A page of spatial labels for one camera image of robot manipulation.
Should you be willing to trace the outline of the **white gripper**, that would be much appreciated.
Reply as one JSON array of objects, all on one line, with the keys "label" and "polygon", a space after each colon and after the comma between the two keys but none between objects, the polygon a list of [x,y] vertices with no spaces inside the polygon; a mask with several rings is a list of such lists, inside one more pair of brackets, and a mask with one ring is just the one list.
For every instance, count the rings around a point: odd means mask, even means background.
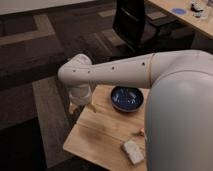
[{"label": "white gripper", "polygon": [[69,98],[72,103],[69,105],[69,113],[73,114],[76,105],[84,106],[88,104],[88,108],[90,108],[93,112],[96,113],[96,108],[93,104],[91,104],[92,91],[91,87],[88,84],[84,84],[77,87],[69,88]]}]

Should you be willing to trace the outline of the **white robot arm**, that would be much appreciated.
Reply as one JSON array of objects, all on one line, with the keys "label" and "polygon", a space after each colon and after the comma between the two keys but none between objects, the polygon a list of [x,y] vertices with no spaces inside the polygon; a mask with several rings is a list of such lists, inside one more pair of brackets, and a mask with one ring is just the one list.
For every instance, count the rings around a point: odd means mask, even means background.
[{"label": "white robot arm", "polygon": [[147,88],[147,170],[213,171],[213,54],[167,51],[100,64],[77,54],[58,78],[77,105],[91,101],[94,84]]}]

